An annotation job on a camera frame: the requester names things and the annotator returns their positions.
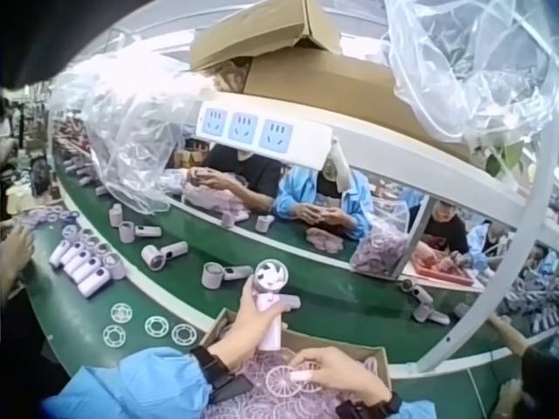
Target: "factory worker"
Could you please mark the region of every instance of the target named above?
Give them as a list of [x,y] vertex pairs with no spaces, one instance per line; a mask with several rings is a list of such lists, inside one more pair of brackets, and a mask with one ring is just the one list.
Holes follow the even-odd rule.
[[[211,170],[189,170],[189,179],[193,184],[228,189],[249,210],[269,212],[272,208],[283,167],[279,161],[216,144],[208,152],[202,167]],[[227,173],[234,174],[242,182],[235,182]]]
[[[408,232],[415,223],[421,205],[410,208]],[[436,201],[421,241],[437,251],[457,251],[463,255],[470,250],[466,239],[466,226],[456,214],[456,207],[451,203]]]
[[274,212],[339,236],[363,237],[369,231],[365,211],[373,208],[369,181],[362,173],[350,170],[349,189],[343,191],[338,175],[330,159],[321,171],[292,168],[279,184]]
[[[171,347],[154,347],[124,358],[118,367],[83,367],[58,396],[43,402],[45,417],[56,418],[156,418],[198,419],[213,397],[219,393],[235,394],[241,377],[230,373],[254,354],[274,319],[287,311],[276,303],[261,312],[253,299],[252,279],[243,288],[237,318],[230,332],[207,351],[193,352],[209,357],[202,361],[212,368],[202,370],[199,355],[188,355]],[[306,349],[293,364],[313,360],[320,365],[308,371],[301,381],[316,382],[323,387],[359,395],[363,403],[382,409],[395,395],[376,375],[344,352],[327,348]],[[224,384],[221,392],[214,385]],[[403,402],[393,419],[433,419],[431,402]]]
[[423,192],[405,186],[402,188],[400,195],[398,195],[398,201],[404,201],[408,204],[408,208],[412,208],[419,205],[423,201],[424,196]]
[[486,276],[493,276],[496,266],[491,266],[487,258],[499,256],[499,242],[508,233],[505,224],[486,220],[475,226],[467,235],[473,267]]

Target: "red tray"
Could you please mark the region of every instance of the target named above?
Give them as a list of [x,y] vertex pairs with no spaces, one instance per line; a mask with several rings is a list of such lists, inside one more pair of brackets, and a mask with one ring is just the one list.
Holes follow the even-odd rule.
[[436,267],[427,267],[417,258],[411,258],[411,264],[418,273],[424,277],[433,278],[438,281],[450,282],[452,284],[472,286],[473,279],[467,274],[466,271],[461,271],[461,275],[446,273],[439,271]]

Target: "open cardboard box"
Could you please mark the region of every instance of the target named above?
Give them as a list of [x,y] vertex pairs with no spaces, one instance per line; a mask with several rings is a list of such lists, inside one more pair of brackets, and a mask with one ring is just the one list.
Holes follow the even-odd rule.
[[[209,347],[217,341],[220,331],[227,325],[235,321],[237,314],[231,310],[224,308],[217,316],[214,324],[208,333],[202,338],[201,344]],[[281,333],[281,346],[291,349],[295,353],[308,347],[337,347],[349,355],[356,361],[365,361],[370,356],[376,358],[378,365],[378,377],[383,380],[384,384],[392,389],[392,383],[389,376],[389,364],[386,357],[386,350],[383,347],[363,347],[360,345],[351,345],[349,343],[337,342],[335,340],[320,339],[308,336],[303,333],[296,333],[290,330],[284,330]]]
[[200,33],[190,46],[190,69],[214,76],[219,91],[345,114],[471,162],[468,146],[425,132],[394,94],[390,68],[343,56],[340,39],[315,0],[267,0]]

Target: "plastic bag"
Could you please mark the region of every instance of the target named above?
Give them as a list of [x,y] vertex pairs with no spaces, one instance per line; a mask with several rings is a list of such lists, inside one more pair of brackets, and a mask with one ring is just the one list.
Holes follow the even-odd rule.
[[360,240],[349,264],[366,275],[390,275],[408,245],[408,206],[404,201],[373,198],[372,209],[365,216],[370,231]]
[[386,11],[395,94],[434,138],[503,146],[551,120],[559,72],[541,3],[399,0]]
[[100,180],[141,214],[169,209],[159,180],[211,80],[132,45],[107,55],[82,109]]
[[216,211],[220,214],[231,213],[235,222],[248,218],[250,211],[243,202],[234,196],[229,190],[217,190],[207,186],[195,186],[190,182],[184,185],[183,202],[191,203],[206,210]]

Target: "wristwatch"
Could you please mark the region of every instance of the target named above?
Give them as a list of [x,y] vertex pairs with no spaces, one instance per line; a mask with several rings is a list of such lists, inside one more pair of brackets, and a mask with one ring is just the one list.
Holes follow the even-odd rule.
[[219,357],[210,354],[205,347],[195,347],[190,354],[198,361],[204,378],[211,385],[209,404],[224,402],[252,390],[251,382],[244,375],[233,374]]
[[380,402],[374,406],[365,406],[363,402],[354,404],[347,400],[335,409],[335,413],[340,419],[386,419],[398,413],[401,407],[402,400],[392,392],[388,402]]

